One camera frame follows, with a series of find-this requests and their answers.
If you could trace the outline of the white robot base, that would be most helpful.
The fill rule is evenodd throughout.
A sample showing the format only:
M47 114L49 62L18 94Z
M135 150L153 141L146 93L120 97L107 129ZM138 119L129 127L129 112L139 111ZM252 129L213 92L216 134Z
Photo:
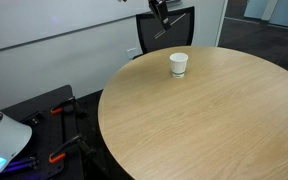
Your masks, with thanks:
M0 173L28 144L32 128L0 111Z

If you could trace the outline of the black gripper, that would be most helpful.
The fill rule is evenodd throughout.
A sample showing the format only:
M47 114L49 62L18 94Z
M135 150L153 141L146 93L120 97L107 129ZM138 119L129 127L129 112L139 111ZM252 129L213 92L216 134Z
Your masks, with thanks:
M160 20L162 20L162 26L165 31L171 28L169 19L167 18L167 4L166 0L148 0L149 8L152 13Z

